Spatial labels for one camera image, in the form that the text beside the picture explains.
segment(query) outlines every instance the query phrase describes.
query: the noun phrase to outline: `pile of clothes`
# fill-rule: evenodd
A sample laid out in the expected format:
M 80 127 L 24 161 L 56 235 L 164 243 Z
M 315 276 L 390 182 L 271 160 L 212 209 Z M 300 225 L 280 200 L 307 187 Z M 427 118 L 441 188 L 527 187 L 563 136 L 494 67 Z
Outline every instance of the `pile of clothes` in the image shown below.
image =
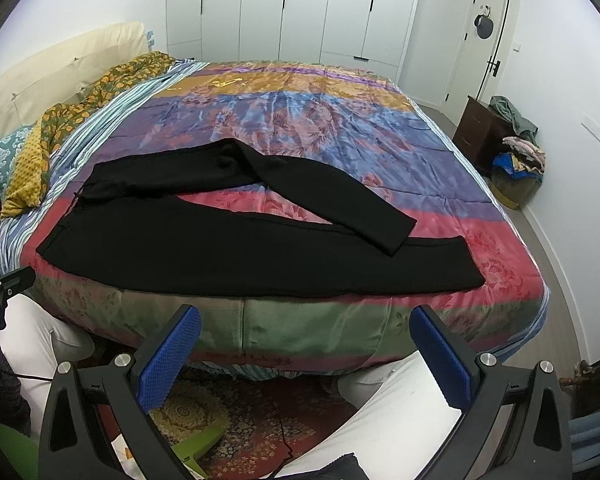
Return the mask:
M 493 96 L 490 105 L 512 124 L 516 133 L 502 139 L 506 151 L 496 156 L 494 167 L 502 168 L 516 180 L 531 177 L 542 182 L 546 153 L 536 145 L 538 127 L 525 119 L 506 97 Z
M 519 137 L 505 137 L 502 143 L 507 147 L 493 159 L 493 165 L 502 168 L 511 178 L 532 177 L 542 182 L 546 154 L 532 142 Z

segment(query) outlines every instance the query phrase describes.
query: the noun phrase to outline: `black pants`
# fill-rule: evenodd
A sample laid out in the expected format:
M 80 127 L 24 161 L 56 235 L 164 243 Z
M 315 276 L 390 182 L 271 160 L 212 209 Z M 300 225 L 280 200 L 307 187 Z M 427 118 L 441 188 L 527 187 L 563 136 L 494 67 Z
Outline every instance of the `black pants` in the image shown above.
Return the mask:
M 175 196 L 255 182 L 334 223 Z M 157 233 L 148 235 L 152 221 Z M 38 253 L 107 285 L 198 296 L 404 295 L 484 284 L 464 238 L 409 238 L 414 225 L 337 168 L 223 139 L 97 164 Z

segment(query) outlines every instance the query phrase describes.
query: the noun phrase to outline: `patterned rug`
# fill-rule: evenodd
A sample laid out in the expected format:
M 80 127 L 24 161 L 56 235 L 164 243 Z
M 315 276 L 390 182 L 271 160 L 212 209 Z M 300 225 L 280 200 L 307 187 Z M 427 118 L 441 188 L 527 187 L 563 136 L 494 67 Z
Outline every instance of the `patterned rug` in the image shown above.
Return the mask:
M 296 458 L 355 411 L 340 396 L 328 394 L 320 377 L 256 382 L 187 369 L 151 417 L 172 445 L 210 426 L 226 427 L 222 439 L 198 463 L 214 480 L 250 480 L 273 471 L 289 456 L 281 422 Z

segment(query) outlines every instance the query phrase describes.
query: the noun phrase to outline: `cream headboard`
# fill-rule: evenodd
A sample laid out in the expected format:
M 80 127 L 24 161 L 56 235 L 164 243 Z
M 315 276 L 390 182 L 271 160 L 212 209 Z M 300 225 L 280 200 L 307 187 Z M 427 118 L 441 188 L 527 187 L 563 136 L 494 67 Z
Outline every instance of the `cream headboard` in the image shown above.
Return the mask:
M 0 75 L 0 137 L 33 124 L 102 77 L 112 66 L 148 52 L 144 25 L 117 23 L 27 57 Z

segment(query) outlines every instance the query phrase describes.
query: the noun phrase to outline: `white wardrobe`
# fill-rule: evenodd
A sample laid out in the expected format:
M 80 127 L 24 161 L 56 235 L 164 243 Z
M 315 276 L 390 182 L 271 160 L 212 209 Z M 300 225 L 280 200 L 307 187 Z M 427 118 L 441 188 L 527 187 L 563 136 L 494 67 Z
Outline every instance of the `white wardrobe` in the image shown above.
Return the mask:
M 167 0 L 174 57 L 286 60 L 397 80 L 417 0 Z

